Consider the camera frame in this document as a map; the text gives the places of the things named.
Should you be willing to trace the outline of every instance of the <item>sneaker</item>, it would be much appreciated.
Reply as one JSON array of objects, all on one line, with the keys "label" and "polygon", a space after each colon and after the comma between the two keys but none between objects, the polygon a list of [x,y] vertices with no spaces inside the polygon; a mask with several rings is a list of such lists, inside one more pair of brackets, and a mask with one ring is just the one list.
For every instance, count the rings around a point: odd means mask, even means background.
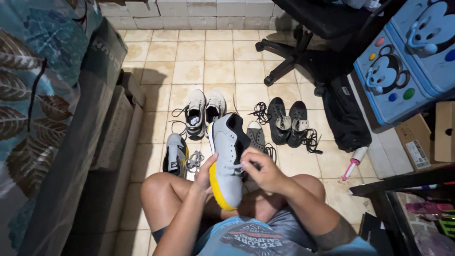
[{"label": "sneaker", "polygon": [[257,121],[252,121],[247,128],[247,136],[251,140],[250,146],[267,153],[265,148],[265,137],[262,126]]},{"label": "sneaker", "polygon": [[273,98],[267,108],[270,117],[270,135],[273,143],[285,145],[291,133],[291,118],[286,116],[286,110],[281,98]]},{"label": "sneaker", "polygon": [[243,119],[229,113],[208,126],[208,140],[212,154],[218,160],[210,167],[213,195],[225,210],[235,210],[242,200],[242,170],[240,157],[251,143],[242,130]]},{"label": "sneaker", "polygon": [[[217,89],[210,91],[210,95],[207,98],[207,103],[205,105],[205,127],[208,128],[208,125],[212,122],[217,121],[221,117],[226,115],[226,101],[224,100],[223,95]],[[204,129],[205,136],[207,137],[207,129]]]},{"label": "sneaker", "polygon": [[177,133],[167,138],[166,154],[163,160],[163,172],[186,179],[185,162],[188,159],[188,147],[185,140]]},{"label": "sneaker", "polygon": [[298,148],[305,139],[305,133],[308,129],[307,107],[302,101],[296,101],[289,110],[291,117],[291,135],[288,139],[288,145],[292,148]]},{"label": "sneaker", "polygon": [[184,108],[187,135],[191,140],[201,140],[204,137],[204,108],[204,93],[199,89],[194,90]]}]

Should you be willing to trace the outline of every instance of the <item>hand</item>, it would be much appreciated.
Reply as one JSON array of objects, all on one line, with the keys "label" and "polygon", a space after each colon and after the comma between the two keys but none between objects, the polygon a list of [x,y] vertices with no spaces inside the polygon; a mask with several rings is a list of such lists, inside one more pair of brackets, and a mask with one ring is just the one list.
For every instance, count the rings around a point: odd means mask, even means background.
[{"label": "hand", "polygon": [[[266,192],[279,193],[290,179],[281,172],[268,155],[255,148],[246,149],[240,158],[240,162],[243,169]],[[261,170],[256,169],[251,162],[257,163]]]},{"label": "hand", "polygon": [[216,162],[218,159],[218,153],[213,154],[211,157],[205,161],[205,163],[201,166],[200,171],[194,174],[194,184],[201,191],[205,191],[208,194],[212,193],[212,188],[210,187],[210,173],[209,169],[213,163]]}]

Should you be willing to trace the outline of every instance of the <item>black bag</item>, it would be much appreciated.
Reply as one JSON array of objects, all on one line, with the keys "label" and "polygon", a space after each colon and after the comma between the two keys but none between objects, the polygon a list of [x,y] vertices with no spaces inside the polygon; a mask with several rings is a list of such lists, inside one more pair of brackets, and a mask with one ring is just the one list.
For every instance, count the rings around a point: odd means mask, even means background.
[{"label": "black bag", "polygon": [[340,150],[350,153],[371,144],[371,134],[347,76],[339,76],[327,83],[322,100],[327,121]]}]

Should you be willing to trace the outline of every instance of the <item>office chair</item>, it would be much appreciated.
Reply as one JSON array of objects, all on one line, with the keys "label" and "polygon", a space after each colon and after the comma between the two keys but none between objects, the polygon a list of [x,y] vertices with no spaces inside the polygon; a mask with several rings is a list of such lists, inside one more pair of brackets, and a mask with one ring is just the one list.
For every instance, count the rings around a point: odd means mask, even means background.
[{"label": "office chair", "polygon": [[330,40],[365,31],[392,0],[387,0],[374,12],[369,12],[363,8],[356,10],[348,6],[325,5],[322,1],[317,0],[272,1],[299,22],[293,31],[297,46],[293,47],[267,39],[262,39],[256,43],[257,51],[267,50],[285,58],[278,67],[265,77],[264,83],[267,86],[273,85],[276,80],[292,71],[295,64],[299,64],[314,78],[316,85],[314,93],[321,96],[326,82],[332,81],[337,76],[349,74],[353,70],[352,63],[370,41],[364,46],[359,46],[358,42],[355,42],[356,40],[352,37],[341,52],[308,50],[307,46],[313,34],[322,39]]}]

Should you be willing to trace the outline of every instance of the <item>tattoo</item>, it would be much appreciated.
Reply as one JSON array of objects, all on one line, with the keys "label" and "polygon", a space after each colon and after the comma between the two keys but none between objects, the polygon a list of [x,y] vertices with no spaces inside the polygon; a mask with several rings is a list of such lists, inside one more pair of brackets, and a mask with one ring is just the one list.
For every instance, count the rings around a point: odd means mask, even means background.
[{"label": "tattoo", "polygon": [[340,217],[338,225],[332,231],[324,235],[314,236],[314,240],[323,251],[328,251],[337,246],[348,244],[356,237],[357,234],[351,224],[345,218]]}]

